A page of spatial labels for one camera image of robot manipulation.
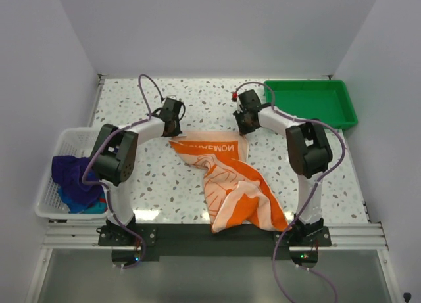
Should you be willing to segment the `orange Doraemon towel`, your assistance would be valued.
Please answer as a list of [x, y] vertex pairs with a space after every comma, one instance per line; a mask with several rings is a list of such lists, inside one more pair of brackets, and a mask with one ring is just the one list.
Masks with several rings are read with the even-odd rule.
[[205, 171], [203, 191], [211, 231], [249, 222], [284, 231], [288, 222], [262, 174], [247, 163], [249, 143], [234, 131], [188, 131], [170, 145], [184, 163]]

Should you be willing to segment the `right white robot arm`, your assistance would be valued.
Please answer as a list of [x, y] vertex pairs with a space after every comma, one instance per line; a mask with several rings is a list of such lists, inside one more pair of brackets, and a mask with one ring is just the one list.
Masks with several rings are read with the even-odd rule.
[[309, 245], [324, 226], [318, 178], [328, 170], [333, 158], [324, 127], [314, 120], [282, 112], [270, 103], [261, 103], [254, 90], [233, 93], [232, 101], [237, 104], [234, 116], [240, 134], [266, 128], [286, 139], [288, 161], [298, 177], [293, 238], [299, 245]]

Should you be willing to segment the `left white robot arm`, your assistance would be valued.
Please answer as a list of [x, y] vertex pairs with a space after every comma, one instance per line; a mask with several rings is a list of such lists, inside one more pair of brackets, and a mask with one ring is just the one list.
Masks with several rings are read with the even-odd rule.
[[130, 245], [137, 237], [136, 228], [130, 225], [135, 220], [134, 211], [124, 193], [124, 182], [135, 168], [137, 148], [155, 138], [181, 135], [180, 121], [185, 113], [182, 101], [167, 97], [146, 119], [121, 128], [105, 124], [99, 130], [82, 182], [102, 186], [107, 221], [116, 226], [113, 237], [121, 245]]

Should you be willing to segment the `green plastic tray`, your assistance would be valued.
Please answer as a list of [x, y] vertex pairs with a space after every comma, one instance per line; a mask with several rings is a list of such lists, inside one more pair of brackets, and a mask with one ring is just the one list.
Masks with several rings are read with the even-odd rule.
[[336, 129], [347, 130], [358, 124], [345, 83], [341, 80], [266, 80], [264, 96], [282, 111], [313, 119]]

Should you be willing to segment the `white plastic basket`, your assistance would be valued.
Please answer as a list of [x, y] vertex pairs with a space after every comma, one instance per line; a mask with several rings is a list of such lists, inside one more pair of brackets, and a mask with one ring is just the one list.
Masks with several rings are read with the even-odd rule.
[[39, 217], [50, 220], [106, 217], [104, 191], [98, 185], [82, 182], [98, 134], [97, 128], [70, 128], [60, 134], [37, 194], [34, 210]]

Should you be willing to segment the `blue towel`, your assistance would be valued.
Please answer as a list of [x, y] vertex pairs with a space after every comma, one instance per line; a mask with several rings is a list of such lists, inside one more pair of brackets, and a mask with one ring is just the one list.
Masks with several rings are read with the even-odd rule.
[[59, 188], [57, 192], [61, 201], [68, 206], [68, 212], [70, 214], [102, 214], [107, 211], [107, 203], [104, 193], [101, 193], [93, 202], [86, 205], [75, 202], [72, 198], [65, 194], [61, 188]]

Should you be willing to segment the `purple towel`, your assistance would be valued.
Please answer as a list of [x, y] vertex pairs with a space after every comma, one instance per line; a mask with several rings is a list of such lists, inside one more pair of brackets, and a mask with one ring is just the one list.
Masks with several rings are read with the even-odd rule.
[[104, 193], [102, 186], [82, 182], [88, 164], [89, 158], [75, 156], [54, 156], [51, 163], [52, 180], [75, 202], [86, 205]]

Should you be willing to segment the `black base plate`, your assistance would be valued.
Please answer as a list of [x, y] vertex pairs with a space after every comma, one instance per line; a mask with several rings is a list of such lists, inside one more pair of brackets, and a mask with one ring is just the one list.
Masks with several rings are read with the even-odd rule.
[[267, 257], [276, 250], [277, 260], [298, 257], [298, 252], [315, 253], [332, 246], [327, 227], [315, 234], [298, 238], [286, 233], [278, 243], [281, 233], [263, 231], [254, 225], [240, 225], [213, 234], [207, 224], [136, 224], [129, 230], [142, 240], [107, 222], [98, 227], [98, 245], [111, 248], [112, 262], [129, 266], [138, 262], [157, 262], [164, 256], [173, 257]]

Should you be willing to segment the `aluminium rail frame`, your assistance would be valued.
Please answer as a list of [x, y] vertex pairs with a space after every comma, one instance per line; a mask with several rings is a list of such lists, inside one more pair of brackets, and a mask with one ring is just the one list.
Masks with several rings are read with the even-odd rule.
[[[49, 223], [41, 247], [44, 249], [98, 249], [101, 221]], [[334, 250], [387, 250], [381, 224], [331, 224], [328, 226]]]

